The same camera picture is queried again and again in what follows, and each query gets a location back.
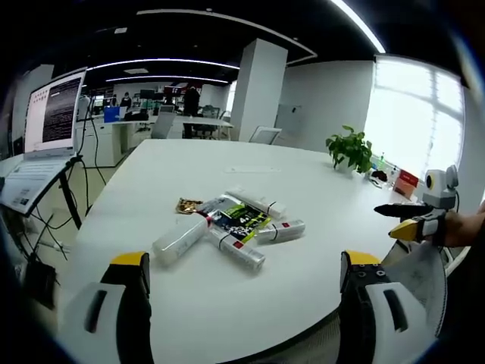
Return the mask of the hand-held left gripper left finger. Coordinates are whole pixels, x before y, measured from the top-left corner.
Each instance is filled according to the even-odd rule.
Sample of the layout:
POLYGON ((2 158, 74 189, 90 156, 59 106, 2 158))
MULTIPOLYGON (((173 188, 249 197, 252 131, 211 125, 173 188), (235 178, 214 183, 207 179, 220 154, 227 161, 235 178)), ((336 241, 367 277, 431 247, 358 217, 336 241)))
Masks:
POLYGON ((75 363, 152 363, 149 254, 112 259, 68 303, 61 345, 75 363))

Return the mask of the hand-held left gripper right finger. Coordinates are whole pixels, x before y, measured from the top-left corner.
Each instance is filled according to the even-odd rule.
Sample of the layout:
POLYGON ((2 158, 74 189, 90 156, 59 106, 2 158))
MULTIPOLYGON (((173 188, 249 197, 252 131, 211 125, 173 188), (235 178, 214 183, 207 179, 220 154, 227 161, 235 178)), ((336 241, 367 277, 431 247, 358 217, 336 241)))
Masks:
POLYGON ((341 253, 340 363, 413 363, 433 344, 425 308, 371 254, 341 253))

